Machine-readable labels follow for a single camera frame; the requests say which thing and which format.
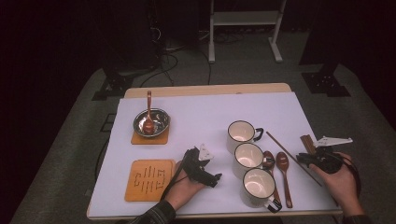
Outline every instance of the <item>cork coaster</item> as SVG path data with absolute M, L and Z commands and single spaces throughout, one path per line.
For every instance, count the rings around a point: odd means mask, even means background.
M 126 202 L 158 202 L 175 172 L 173 160 L 139 160 L 131 166 Z
M 160 135 L 150 138 L 143 137 L 142 135 L 134 131 L 134 133 L 132 134 L 131 144 L 132 145 L 165 145 L 166 143 L 168 143 L 169 129 L 170 126 Z

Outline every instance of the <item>mug handle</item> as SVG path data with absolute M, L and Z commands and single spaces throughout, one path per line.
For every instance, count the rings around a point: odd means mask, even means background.
M 275 199 L 275 198 L 274 198 L 274 195 L 271 196 L 270 199 L 272 199 L 271 202 L 272 202 L 272 204 L 273 204 L 275 207 L 273 207 L 271 204 L 268 204 L 268 206 L 267 206 L 268 210 L 270 210 L 270 212 L 272 212 L 272 213 L 277 213 L 277 212 L 279 212 L 280 209 L 282 209 L 282 203 L 280 203 L 277 199 Z
M 256 129 L 256 132 L 260 133 L 259 136 L 253 138 L 253 142 L 257 142 L 262 138 L 262 134 L 264 133 L 264 129 L 263 128 L 258 128 Z

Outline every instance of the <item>wooden spoon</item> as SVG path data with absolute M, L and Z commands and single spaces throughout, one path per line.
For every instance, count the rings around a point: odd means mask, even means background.
M 275 167 L 274 155 L 270 151 L 264 151 L 262 154 L 264 155 L 264 158 L 271 158 L 273 160 L 273 161 L 263 161 L 262 168 L 268 170 L 270 172 L 270 175 L 272 177 L 274 177 L 274 167 Z M 276 185 L 275 185 L 275 190 L 274 190 L 274 197 L 278 202 L 281 203 L 279 193 L 277 192 Z
M 148 116 L 146 117 L 145 122 L 143 122 L 143 132 L 145 134 L 154 134 L 154 122 L 150 116 L 151 109 L 151 91 L 148 91 Z
M 292 208 L 293 203 L 291 202 L 288 179 L 286 178 L 286 171 L 289 168 L 289 159 L 288 159 L 288 156 L 284 152 L 277 153 L 276 166 L 277 166 L 277 168 L 279 168 L 279 170 L 282 171 L 282 174 L 283 174 L 283 180 L 284 180 L 284 184 L 285 184 L 286 206 L 288 208 Z

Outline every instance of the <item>metal bowl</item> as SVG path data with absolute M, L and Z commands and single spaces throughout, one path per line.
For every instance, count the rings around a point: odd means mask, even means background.
M 140 112 L 140 114 L 138 114 L 134 119 L 134 130 L 139 135 L 142 135 L 144 137 L 154 137 L 163 133 L 163 131 L 165 131 L 169 127 L 169 123 L 171 120 L 168 114 L 161 109 L 151 108 L 150 116 L 152 121 L 154 122 L 154 134 L 145 134 L 143 132 L 143 123 L 147 119 L 147 114 L 148 111 L 144 110 Z

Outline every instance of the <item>dark sleeve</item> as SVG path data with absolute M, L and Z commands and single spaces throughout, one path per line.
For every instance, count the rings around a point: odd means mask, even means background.
M 372 224 L 371 219 L 366 215 L 344 217 L 343 224 Z
M 145 214 L 136 217 L 129 224 L 167 224 L 176 217 L 176 211 L 167 201 L 160 201 Z

